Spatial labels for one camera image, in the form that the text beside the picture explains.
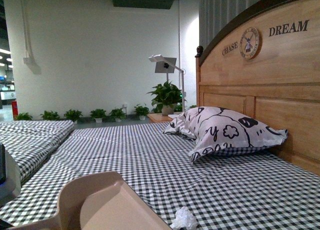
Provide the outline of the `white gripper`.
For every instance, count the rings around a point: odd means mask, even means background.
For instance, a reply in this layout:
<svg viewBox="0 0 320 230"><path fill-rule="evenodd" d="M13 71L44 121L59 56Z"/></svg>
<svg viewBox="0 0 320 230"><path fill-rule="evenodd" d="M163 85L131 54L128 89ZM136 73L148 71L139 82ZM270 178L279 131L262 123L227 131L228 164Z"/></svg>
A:
<svg viewBox="0 0 320 230"><path fill-rule="evenodd" d="M19 166L0 144L0 204L5 205L21 193Z"/></svg>

